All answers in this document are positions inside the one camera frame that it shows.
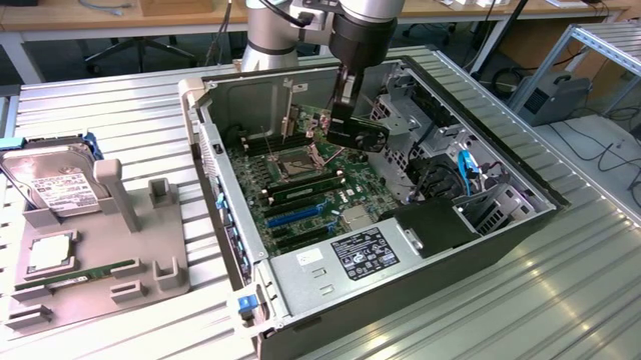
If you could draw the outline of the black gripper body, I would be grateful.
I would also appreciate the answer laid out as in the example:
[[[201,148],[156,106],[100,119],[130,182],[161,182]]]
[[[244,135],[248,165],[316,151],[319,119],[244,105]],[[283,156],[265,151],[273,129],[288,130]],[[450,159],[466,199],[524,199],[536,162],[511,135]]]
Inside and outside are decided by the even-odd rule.
[[[396,19],[365,22],[333,15],[328,48],[349,71],[363,71],[383,61],[396,25]]]

